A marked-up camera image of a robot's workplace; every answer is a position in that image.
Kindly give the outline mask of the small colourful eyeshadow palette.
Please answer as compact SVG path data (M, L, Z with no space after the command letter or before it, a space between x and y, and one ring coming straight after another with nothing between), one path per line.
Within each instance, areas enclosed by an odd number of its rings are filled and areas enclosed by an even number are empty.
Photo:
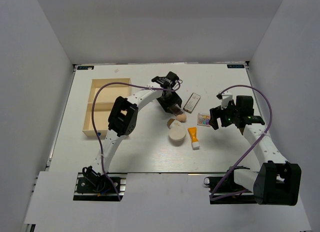
M197 115L197 125L210 127L209 121L210 121L210 115L209 114L199 113Z

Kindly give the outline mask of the gold eyeshadow palette white label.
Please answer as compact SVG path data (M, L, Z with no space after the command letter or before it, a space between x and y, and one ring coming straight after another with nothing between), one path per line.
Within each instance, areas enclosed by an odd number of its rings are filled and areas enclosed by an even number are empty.
M187 102L185 103L183 107L183 111L187 113L192 113L200 99L201 99L200 95L196 93L192 93L189 99L187 100Z

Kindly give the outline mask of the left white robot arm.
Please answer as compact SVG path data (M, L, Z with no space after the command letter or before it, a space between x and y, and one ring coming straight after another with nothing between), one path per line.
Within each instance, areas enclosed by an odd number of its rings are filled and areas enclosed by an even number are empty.
M180 78L170 71L166 76L154 77L147 86L135 85L138 92L132 95L126 93L133 87L126 79L109 79L93 92L88 103L90 132L98 140L99 152L82 170L91 190L95 193L105 189L119 192L108 171L120 143L135 129L138 113L152 101L156 100L166 113L173 107L181 107L182 99L177 94L180 86Z

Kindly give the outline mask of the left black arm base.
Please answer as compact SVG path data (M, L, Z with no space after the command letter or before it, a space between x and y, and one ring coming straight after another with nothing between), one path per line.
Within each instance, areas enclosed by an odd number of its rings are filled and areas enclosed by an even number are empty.
M74 201L93 201L93 202L120 202L123 198L126 189L126 175L115 174L110 176L113 185L107 178L102 178L100 184L96 187L90 183L84 176L78 173L73 200Z

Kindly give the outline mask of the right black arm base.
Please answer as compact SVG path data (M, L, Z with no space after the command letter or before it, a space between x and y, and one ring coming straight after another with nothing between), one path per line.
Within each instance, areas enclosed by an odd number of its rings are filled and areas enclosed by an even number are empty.
M209 194L211 194L218 184L222 177L205 177L203 180L203 184L205 187L209 188ZM214 194L213 198L223 196L230 193L237 194L232 195L230 197L225 197L216 201L210 201L211 205L241 205L241 204L256 204L253 193L246 192L240 193L240 191L244 190L244 187L235 184L231 181L231 177L229 177L226 181L222 183L222 185L218 188L217 192Z

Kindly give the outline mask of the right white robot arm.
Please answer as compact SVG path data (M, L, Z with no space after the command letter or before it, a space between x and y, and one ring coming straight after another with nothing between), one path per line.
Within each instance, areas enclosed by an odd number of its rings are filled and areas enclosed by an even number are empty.
M302 170L298 164L290 163L275 146L268 134L268 126L261 116L254 114L253 98L237 96L233 99L228 91L217 97L221 105L210 110L209 124L215 130L235 125L249 142L249 150L255 153L260 170L253 171L236 162L213 188L210 200L223 199L223 196L216 197L215 193L225 183L233 191L231 196L249 191L259 205L295 206Z

